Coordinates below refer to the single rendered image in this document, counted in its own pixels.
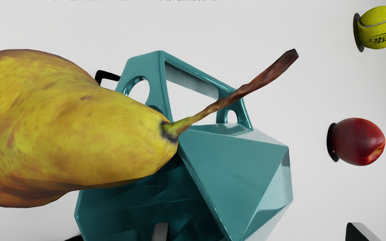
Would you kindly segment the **teal faceted mug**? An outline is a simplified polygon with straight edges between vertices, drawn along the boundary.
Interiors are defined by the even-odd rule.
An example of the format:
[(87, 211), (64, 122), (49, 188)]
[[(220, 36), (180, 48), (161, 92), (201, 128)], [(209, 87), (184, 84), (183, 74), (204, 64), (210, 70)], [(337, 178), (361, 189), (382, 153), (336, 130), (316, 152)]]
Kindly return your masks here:
[(80, 191), (74, 216), (84, 241), (151, 241), (159, 222), (169, 241), (263, 241), (292, 201), (288, 147), (254, 129), (239, 99), (182, 133), (155, 174)]

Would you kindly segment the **red nectarine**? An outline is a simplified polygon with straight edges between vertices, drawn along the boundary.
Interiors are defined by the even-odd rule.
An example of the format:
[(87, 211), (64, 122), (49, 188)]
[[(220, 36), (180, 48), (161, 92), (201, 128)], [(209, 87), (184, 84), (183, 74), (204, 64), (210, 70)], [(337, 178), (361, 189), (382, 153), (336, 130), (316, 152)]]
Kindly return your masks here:
[(343, 160), (354, 166), (367, 166), (382, 155), (386, 138), (373, 122), (354, 117), (332, 123), (326, 144), (334, 162)]

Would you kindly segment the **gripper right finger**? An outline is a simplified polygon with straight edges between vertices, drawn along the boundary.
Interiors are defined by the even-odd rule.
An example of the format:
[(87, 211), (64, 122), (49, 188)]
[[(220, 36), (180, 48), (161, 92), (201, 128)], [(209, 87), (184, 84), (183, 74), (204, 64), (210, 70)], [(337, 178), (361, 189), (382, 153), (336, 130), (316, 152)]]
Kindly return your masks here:
[(346, 225), (345, 241), (382, 241), (368, 227), (360, 222)]

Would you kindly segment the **yellow tennis ball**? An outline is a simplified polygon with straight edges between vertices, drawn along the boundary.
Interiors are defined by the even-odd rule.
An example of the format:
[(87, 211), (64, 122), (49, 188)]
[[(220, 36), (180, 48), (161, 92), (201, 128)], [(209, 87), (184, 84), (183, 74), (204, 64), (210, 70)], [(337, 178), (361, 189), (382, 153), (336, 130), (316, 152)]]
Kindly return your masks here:
[(386, 48), (386, 6), (369, 9), (360, 17), (357, 22), (357, 36), (366, 48)]

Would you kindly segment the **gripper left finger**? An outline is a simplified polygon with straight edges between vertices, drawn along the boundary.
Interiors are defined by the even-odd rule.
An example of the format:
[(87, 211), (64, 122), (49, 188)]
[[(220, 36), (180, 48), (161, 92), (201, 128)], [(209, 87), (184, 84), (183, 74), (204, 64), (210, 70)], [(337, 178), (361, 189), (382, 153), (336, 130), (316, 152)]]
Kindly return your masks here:
[(151, 241), (169, 241), (169, 223), (156, 223), (153, 229)]

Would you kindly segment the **yellow pear with brown stem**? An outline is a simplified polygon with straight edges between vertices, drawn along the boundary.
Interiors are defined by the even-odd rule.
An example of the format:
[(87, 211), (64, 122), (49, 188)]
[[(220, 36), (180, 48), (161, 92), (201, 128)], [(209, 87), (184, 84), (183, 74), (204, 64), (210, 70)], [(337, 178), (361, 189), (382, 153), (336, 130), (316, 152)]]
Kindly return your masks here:
[(0, 51), (0, 207), (44, 206), (155, 174), (176, 154), (181, 133), (274, 81), (298, 57), (286, 51), (250, 83), (172, 123), (63, 57)]

